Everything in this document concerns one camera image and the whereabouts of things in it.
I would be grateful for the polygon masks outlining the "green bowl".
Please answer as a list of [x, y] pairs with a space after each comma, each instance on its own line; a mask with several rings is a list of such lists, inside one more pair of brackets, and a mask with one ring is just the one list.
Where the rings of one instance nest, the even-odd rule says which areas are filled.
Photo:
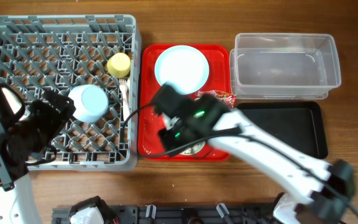
[[206, 144], [205, 141], [201, 141], [201, 142], [195, 144], [194, 146], [188, 147], [183, 152], [181, 152], [180, 155], [193, 156], [193, 155], [199, 153], [202, 150], [202, 148], [204, 148], [205, 144]]

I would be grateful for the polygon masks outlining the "red snack wrapper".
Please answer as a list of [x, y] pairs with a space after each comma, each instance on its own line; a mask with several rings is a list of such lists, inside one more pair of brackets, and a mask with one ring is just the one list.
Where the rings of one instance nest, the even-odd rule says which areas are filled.
[[236, 95], [220, 90], [197, 91], [195, 96], [200, 98], [203, 95], [212, 95], [219, 101], [226, 104], [230, 109], [233, 109], [236, 101]]

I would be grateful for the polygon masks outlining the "white plastic spoon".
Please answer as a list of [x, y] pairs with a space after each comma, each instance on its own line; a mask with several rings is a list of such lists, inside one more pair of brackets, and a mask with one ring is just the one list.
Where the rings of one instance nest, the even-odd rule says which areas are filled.
[[129, 93], [131, 92], [131, 77], [127, 79], [127, 91], [129, 95]]

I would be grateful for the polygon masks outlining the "white plastic fork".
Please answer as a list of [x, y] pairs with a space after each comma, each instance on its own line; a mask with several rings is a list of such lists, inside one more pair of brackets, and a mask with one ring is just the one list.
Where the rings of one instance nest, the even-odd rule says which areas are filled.
[[129, 100], [128, 100], [129, 86], [127, 81], [128, 79], [125, 78], [119, 79], [119, 89], [122, 95], [122, 115], [124, 120], [126, 120], [129, 117]]

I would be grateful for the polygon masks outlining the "yellow plastic cup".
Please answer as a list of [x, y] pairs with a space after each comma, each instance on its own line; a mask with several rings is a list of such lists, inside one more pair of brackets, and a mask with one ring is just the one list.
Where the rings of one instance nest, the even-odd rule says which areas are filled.
[[106, 66], [111, 76], [123, 78], [130, 73], [131, 59], [124, 53], [116, 53], [107, 61]]

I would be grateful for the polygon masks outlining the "light blue small bowl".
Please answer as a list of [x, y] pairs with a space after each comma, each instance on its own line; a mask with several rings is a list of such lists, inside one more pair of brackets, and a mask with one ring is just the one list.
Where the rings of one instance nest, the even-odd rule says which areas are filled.
[[94, 123], [107, 112], [107, 94], [96, 85], [76, 86], [69, 92], [68, 97], [74, 102], [73, 117], [81, 122]]

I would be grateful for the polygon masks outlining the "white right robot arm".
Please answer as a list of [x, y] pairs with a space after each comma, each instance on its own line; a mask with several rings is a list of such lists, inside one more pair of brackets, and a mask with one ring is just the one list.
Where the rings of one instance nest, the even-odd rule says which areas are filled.
[[273, 210], [281, 223], [339, 223], [346, 210], [358, 214], [351, 203], [356, 187], [348, 162], [329, 164], [307, 156], [210, 95], [193, 101], [169, 93], [155, 96], [152, 103], [157, 114], [175, 120], [171, 128], [160, 131], [169, 151], [206, 141], [281, 185], [287, 192]]

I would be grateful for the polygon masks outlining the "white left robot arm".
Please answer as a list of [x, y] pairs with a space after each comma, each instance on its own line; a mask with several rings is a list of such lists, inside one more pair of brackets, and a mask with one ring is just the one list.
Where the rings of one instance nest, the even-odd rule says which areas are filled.
[[25, 106], [9, 85], [0, 83], [0, 223], [40, 223], [28, 168], [30, 156], [56, 152], [52, 139], [75, 111], [74, 102], [52, 90]]

